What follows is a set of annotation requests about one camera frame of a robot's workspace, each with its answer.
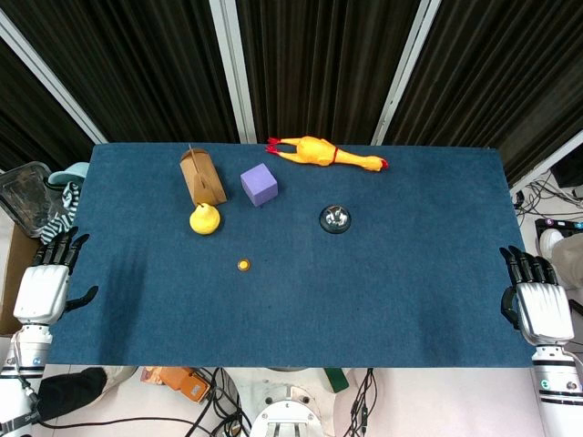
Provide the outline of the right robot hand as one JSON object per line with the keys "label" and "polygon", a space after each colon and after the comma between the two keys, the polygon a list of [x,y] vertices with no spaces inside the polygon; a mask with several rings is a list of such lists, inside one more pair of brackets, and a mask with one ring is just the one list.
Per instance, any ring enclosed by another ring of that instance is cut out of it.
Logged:
{"label": "right robot hand", "polygon": [[568,295],[550,262],[515,246],[499,252],[511,282],[500,302],[503,317],[535,347],[563,346],[573,340]]}

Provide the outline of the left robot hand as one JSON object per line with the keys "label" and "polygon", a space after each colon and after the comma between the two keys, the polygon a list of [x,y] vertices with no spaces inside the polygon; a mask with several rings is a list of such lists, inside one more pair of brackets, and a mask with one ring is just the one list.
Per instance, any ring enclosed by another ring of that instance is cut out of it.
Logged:
{"label": "left robot hand", "polygon": [[17,293],[13,315],[23,325],[50,326],[70,311],[89,304],[98,293],[92,286],[81,297],[67,297],[69,282],[88,234],[76,237],[78,227],[58,233],[42,245],[25,270]]}

